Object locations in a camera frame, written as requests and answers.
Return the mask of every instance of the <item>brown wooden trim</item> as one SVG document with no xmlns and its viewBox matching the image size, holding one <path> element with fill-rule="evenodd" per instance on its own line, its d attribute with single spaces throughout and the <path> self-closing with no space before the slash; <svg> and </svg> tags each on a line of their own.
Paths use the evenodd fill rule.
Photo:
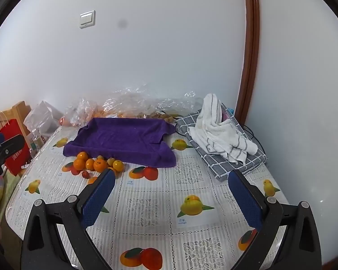
<svg viewBox="0 0 338 270">
<path fill-rule="evenodd" d="M 259 0 L 245 0 L 245 7 L 247 27 L 245 30 L 244 64 L 235 108 L 235 118 L 240 124 L 245 123 L 251 103 L 257 72 L 260 37 Z"/>
</svg>

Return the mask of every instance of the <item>purple cloth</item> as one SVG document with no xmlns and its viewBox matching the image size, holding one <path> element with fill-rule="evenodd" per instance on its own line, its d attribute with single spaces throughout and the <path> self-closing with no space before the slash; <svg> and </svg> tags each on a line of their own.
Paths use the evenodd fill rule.
<svg viewBox="0 0 338 270">
<path fill-rule="evenodd" d="M 161 119 L 93 118 L 68 142 L 64 156 L 85 151 L 149 167 L 174 167 L 174 152 L 163 141 L 175 127 Z"/>
</svg>

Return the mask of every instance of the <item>blue gripper pad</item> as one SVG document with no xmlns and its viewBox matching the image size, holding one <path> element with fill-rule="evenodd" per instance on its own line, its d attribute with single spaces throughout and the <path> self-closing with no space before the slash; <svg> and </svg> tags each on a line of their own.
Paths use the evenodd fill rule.
<svg viewBox="0 0 338 270">
<path fill-rule="evenodd" d="M 81 209 L 81 226 L 84 229 L 95 223 L 114 185 L 115 174 L 109 170 Z"/>
<path fill-rule="evenodd" d="M 260 231 L 263 223 L 262 210 L 235 171 L 228 175 L 228 186 L 248 225 Z"/>
</svg>

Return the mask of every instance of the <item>wall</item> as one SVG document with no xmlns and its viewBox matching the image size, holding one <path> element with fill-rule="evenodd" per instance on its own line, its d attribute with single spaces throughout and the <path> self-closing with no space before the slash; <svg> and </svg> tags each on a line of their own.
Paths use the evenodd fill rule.
<svg viewBox="0 0 338 270">
<path fill-rule="evenodd" d="M 260 0 L 246 124 L 289 203 L 308 200 L 322 260 L 338 255 L 338 19 L 323 0 Z"/>
<path fill-rule="evenodd" d="M 96 25 L 80 29 L 91 10 Z M 244 0 L 21 0 L 0 28 L 0 109 L 63 110 L 143 83 L 166 97 L 215 92 L 233 108 L 244 39 Z"/>
</svg>

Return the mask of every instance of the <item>striped towel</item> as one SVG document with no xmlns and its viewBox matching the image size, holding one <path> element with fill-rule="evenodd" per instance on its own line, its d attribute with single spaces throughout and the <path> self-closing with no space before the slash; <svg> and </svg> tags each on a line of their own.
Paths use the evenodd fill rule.
<svg viewBox="0 0 338 270">
<path fill-rule="evenodd" d="M 258 146 L 243 136 L 229 118 L 222 122 L 221 103 L 215 94 L 204 98 L 195 127 L 189 127 L 193 140 L 208 154 L 220 154 L 229 162 L 245 165 L 247 153 L 255 155 Z"/>
</svg>

